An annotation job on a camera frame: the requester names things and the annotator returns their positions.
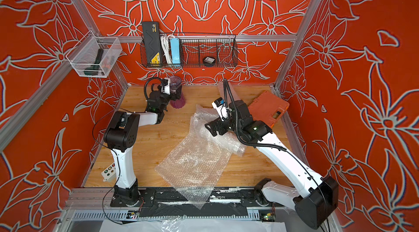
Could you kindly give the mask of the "bubble wrap sheet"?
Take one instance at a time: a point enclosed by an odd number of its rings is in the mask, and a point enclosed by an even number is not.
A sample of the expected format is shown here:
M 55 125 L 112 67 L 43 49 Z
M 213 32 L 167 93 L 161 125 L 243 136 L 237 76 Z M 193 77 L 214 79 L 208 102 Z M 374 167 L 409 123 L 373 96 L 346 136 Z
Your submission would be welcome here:
M 212 136 L 205 124 L 219 115 L 214 109 L 196 106 L 189 133 L 159 163 L 156 172 L 188 202 L 202 209 L 218 183 L 231 155 L 243 156 L 246 147 L 235 134 Z

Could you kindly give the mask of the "purple blue glass vase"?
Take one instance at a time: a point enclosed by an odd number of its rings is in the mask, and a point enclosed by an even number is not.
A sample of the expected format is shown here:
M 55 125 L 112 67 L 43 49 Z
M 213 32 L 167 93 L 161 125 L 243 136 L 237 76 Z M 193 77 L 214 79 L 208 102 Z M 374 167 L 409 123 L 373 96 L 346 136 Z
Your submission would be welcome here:
M 182 79 L 178 76 L 170 77 L 170 104 L 175 109 L 185 106 L 185 97 L 182 93 Z

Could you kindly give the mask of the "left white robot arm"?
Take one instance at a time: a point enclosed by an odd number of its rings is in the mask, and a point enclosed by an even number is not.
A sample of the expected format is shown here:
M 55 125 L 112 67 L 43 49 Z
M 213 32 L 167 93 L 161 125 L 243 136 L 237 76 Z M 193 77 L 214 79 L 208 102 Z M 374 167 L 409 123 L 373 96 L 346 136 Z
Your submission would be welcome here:
M 104 135 L 104 142 L 111 150 L 116 170 L 112 207 L 136 206 L 140 203 L 132 156 L 138 128 L 160 124 L 171 97 L 170 91 L 153 90 L 147 99 L 144 112 L 114 113 Z

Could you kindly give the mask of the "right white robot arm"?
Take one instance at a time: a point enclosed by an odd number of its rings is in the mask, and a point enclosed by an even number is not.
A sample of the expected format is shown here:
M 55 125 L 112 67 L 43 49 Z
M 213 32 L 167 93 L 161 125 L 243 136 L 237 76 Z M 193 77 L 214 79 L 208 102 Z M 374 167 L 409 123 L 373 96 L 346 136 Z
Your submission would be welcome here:
M 258 149 L 292 183 L 291 187 L 287 187 L 263 179 L 255 186 L 256 196 L 294 209 L 299 218 L 312 229 L 328 224 L 329 216 L 338 205 L 338 182 L 331 176 L 321 176 L 304 164 L 267 124 L 253 119 L 242 100 L 227 103 L 218 98 L 212 106 L 219 118 L 205 124 L 205 127 L 214 137 L 228 131 L 235 133 L 241 144 Z

